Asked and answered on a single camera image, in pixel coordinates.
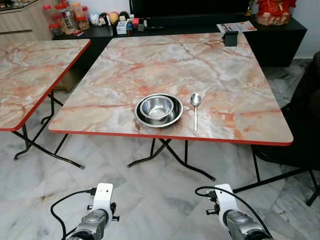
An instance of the magazine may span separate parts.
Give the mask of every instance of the magazine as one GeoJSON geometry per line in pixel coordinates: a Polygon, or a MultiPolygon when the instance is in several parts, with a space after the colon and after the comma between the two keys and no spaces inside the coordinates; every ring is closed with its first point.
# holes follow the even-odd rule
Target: magazine
{"type": "Polygon", "coordinates": [[[257,31],[257,29],[251,24],[250,21],[244,22],[235,22],[235,23],[223,23],[216,25],[220,32],[250,32],[250,31],[257,31]]]}

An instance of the floor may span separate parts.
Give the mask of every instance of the floor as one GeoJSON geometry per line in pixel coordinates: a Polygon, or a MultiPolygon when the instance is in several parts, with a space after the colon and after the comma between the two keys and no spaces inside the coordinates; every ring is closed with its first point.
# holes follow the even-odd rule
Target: floor
{"type": "MultiPolygon", "coordinates": [[[[264,68],[279,105],[290,101],[306,63],[296,61],[287,68],[264,68]]],[[[68,94],[57,92],[65,101],[68,94]]],[[[36,133],[40,120],[48,114],[46,100],[27,122],[29,134],[36,133]]],[[[47,129],[37,141],[54,149],[61,134],[47,129]]],[[[107,240],[230,240],[206,198],[194,194],[197,187],[228,183],[232,188],[256,181],[249,145],[190,142],[189,163],[216,177],[211,182],[199,173],[182,167],[165,149],[153,161],[126,168],[133,160],[146,157],[151,139],[72,135],[60,154],[79,163],[84,170],[56,160],[32,148],[18,161],[15,153],[24,143],[10,132],[0,133],[0,232],[6,240],[59,240],[62,230],[51,216],[50,206],[65,195],[98,183],[112,183],[112,201],[117,203],[114,222],[105,229],[107,240]]],[[[171,146],[183,156],[182,141],[171,146]]],[[[261,177],[287,171],[286,167],[258,161],[261,177]]],[[[317,180],[320,174],[315,172],[317,180]]],[[[311,207],[305,201],[314,186],[308,174],[247,190],[244,198],[263,218],[277,240],[319,240],[320,198],[311,207]]],[[[56,207],[67,231],[78,225],[93,197],[76,195],[56,207]]]]}

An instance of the stainless steel spoon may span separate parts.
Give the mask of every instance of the stainless steel spoon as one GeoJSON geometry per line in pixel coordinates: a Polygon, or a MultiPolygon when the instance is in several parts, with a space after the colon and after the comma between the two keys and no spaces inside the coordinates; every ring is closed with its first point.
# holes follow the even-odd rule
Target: stainless steel spoon
{"type": "Polygon", "coordinates": [[[201,104],[201,96],[199,93],[192,94],[190,102],[194,106],[194,131],[196,132],[198,130],[197,107],[201,104]]]}

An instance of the black cabinet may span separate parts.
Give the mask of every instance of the black cabinet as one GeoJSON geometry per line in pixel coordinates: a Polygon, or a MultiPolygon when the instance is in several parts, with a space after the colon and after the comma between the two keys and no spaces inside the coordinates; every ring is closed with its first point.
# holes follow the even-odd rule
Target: black cabinet
{"type": "MultiPolygon", "coordinates": [[[[163,29],[153,29],[144,32],[135,32],[134,37],[139,36],[157,36],[157,35],[174,35],[174,34],[197,34],[197,33],[218,33],[216,23],[231,23],[241,21],[251,21],[257,28],[257,31],[245,32],[245,37],[250,44],[252,51],[261,67],[287,67],[293,60],[307,29],[297,22],[294,18],[286,25],[281,26],[263,26],[256,22],[255,16],[244,17],[221,17],[220,19],[206,18],[196,22],[193,25],[187,25],[185,18],[179,17],[179,20],[169,21],[168,18],[157,19],[155,25],[165,27],[163,29]]],[[[59,36],[53,40],[65,39],[91,39],[92,43],[85,53],[75,64],[75,68],[81,68],[88,71],[100,53],[108,45],[112,38],[125,36],[114,36],[112,28],[109,26],[94,27],[85,31],[82,36],[59,36]]]]}
{"type": "Polygon", "coordinates": [[[294,18],[281,26],[263,26],[254,18],[250,21],[258,30],[244,34],[260,66],[289,66],[307,29],[294,18]]]}

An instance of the bowl rim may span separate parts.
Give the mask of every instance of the bowl rim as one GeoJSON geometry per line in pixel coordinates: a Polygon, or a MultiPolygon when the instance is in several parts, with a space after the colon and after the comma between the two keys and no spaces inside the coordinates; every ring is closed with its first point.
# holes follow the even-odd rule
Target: bowl rim
{"type": "Polygon", "coordinates": [[[174,110],[174,102],[169,98],[169,97],[167,97],[167,96],[165,96],[165,95],[149,95],[149,96],[146,96],[143,100],[142,100],[142,102],[141,102],[141,104],[140,104],[140,113],[144,116],[144,117],[146,117],[147,119],[151,119],[151,120],[162,120],[162,119],[164,119],[166,116],[168,116],[173,110],[174,110]],[[149,115],[147,115],[147,114],[145,114],[145,112],[143,111],[143,105],[148,101],[148,100],[150,100],[150,99],[155,99],[155,98],[162,98],[162,99],[166,99],[166,100],[168,100],[169,102],[170,102],[170,104],[171,104],[171,108],[170,108],[170,110],[165,114],[165,115],[163,115],[163,116],[149,116],[149,115]]]}
{"type": "Polygon", "coordinates": [[[164,124],[161,124],[161,125],[153,125],[153,124],[150,124],[150,123],[147,123],[147,122],[143,121],[143,120],[138,116],[138,113],[137,113],[137,112],[139,111],[139,109],[138,109],[139,104],[144,100],[144,99],[141,99],[141,100],[136,104],[136,106],[135,106],[135,108],[134,108],[135,118],[136,118],[141,124],[143,124],[144,126],[149,127],[149,128],[161,129],[161,128],[165,128],[165,127],[168,127],[168,126],[174,124],[175,122],[177,122],[177,121],[181,118],[181,116],[182,116],[182,114],[183,114],[183,112],[184,112],[184,105],[183,105],[182,101],[181,101],[178,97],[176,97],[176,96],[174,96],[174,95],[172,95],[172,94],[168,94],[168,93],[154,93],[154,94],[151,94],[151,95],[149,95],[149,96],[147,96],[147,97],[150,97],[150,96],[153,96],[153,95],[163,95],[163,96],[165,96],[165,97],[170,97],[170,98],[175,99],[176,101],[178,101],[178,103],[179,103],[179,105],[180,105],[180,112],[179,112],[179,114],[176,116],[176,118],[175,118],[174,120],[170,121],[170,122],[167,122],[167,123],[164,123],[164,124]]]}

